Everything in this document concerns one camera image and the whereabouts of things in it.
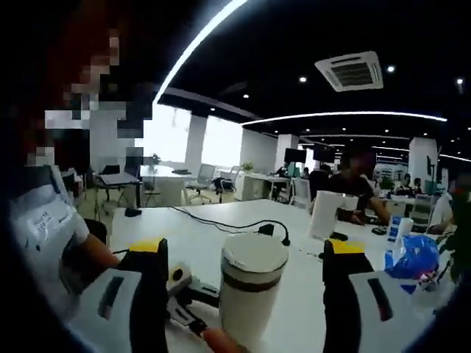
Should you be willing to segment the person's right hand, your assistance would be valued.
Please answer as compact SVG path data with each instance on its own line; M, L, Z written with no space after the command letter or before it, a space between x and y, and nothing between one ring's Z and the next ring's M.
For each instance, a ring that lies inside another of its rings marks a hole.
M215 353L244 353L247 349L237 344L222 329L206 329L202 333L202 339Z

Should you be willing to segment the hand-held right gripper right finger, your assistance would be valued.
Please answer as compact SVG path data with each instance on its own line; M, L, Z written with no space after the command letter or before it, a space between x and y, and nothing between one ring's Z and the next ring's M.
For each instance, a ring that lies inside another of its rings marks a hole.
M411 295L385 271L373 271L363 251L327 239L322 253L324 352L403 352L419 334Z

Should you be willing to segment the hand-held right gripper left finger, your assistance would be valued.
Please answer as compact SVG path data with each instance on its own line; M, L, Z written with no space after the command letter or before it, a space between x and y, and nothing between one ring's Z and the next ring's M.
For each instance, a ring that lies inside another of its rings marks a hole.
M167 352L165 238L137 243L82 292L68 325L93 352Z

